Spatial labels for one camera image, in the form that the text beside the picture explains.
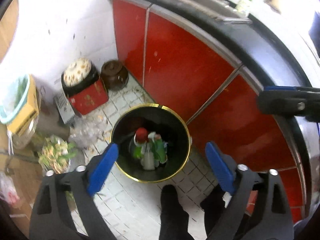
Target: person's leg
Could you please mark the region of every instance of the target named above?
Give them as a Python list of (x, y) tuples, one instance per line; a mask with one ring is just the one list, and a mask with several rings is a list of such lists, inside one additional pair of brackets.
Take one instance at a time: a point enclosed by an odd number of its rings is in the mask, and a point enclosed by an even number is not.
[(194, 240), (188, 233), (189, 215), (183, 210), (173, 185), (161, 191), (161, 228), (159, 240)]
[(221, 214), (225, 210), (224, 201), (222, 199), (224, 191), (220, 185), (217, 185), (212, 192), (200, 203), (204, 211), (204, 228), (207, 236), (212, 228), (219, 220)]

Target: cabinet door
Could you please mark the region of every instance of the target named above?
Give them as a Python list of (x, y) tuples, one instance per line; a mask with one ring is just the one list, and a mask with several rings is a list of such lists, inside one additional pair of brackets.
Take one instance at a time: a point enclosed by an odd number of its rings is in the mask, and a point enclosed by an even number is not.
[(142, 84), (146, 9), (124, 0), (113, 0), (118, 58)]
[(144, 88), (187, 121), (234, 68), (195, 36), (150, 13)]
[(188, 125), (193, 142), (204, 152), (206, 142), (213, 140), (224, 154), (253, 171), (295, 166), (276, 121), (260, 113), (256, 96), (238, 75)]

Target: cardboard box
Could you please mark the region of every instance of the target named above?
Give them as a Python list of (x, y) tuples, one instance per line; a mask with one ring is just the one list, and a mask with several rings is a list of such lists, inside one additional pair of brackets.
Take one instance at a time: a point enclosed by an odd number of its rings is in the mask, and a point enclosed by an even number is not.
[(71, 105), (83, 115), (106, 103), (108, 99), (108, 93), (100, 78), (80, 93), (68, 98)]
[(7, 129), (14, 134), (22, 135), (22, 133), (28, 128), (33, 118), (39, 114), (38, 101), (36, 95), (36, 83), (31, 75), (30, 87), (27, 94), (27, 102), (21, 108), (17, 116), (10, 124), (7, 124)]

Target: red bottle cap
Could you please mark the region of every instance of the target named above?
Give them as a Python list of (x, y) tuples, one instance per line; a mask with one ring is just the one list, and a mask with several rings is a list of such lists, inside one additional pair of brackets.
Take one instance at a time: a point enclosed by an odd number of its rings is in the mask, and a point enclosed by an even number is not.
[(144, 143), (144, 142), (148, 141), (148, 131), (145, 128), (140, 127), (137, 129), (136, 141), (137, 141), (137, 143)]

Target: red box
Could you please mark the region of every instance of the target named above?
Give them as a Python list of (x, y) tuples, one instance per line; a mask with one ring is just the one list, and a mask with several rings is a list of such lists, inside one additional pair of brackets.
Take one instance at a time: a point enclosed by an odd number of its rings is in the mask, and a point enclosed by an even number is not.
[(106, 103), (108, 99), (108, 93), (100, 78), (90, 87), (87, 87), (80, 93), (68, 98), (72, 106), (83, 115), (90, 113), (97, 107)]

